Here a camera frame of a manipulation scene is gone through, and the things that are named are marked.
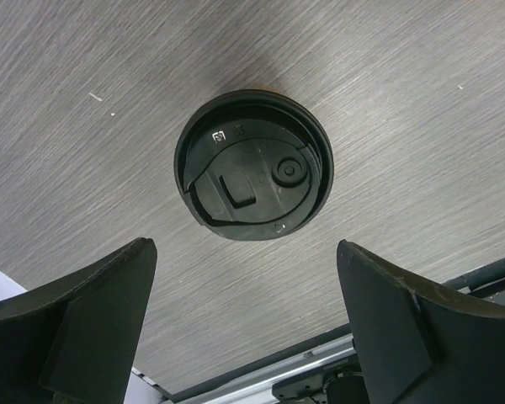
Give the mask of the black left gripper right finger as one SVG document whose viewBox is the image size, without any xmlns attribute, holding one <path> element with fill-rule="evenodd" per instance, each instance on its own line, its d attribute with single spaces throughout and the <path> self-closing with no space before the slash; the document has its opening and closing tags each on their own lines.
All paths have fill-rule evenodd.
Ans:
<svg viewBox="0 0 505 404">
<path fill-rule="evenodd" d="M 505 403 L 505 306 L 342 240 L 338 278 L 373 403 Z"/>
</svg>

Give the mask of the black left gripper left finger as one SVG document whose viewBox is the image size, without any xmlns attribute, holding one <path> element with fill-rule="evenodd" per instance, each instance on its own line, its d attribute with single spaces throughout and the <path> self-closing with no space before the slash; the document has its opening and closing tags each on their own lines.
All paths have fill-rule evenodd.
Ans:
<svg viewBox="0 0 505 404">
<path fill-rule="evenodd" d="M 121 403 L 157 266 L 150 238 L 0 301 L 0 403 Z"/>
</svg>

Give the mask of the black plastic cup lid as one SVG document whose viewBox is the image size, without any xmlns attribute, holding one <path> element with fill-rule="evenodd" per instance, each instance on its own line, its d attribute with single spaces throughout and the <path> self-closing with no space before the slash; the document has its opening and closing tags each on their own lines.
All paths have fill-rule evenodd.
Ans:
<svg viewBox="0 0 505 404">
<path fill-rule="evenodd" d="M 267 241 L 309 223 L 334 178 L 319 120 L 280 93 L 242 89 L 199 107 L 176 145 L 178 192 L 193 218 L 233 241 Z"/>
</svg>

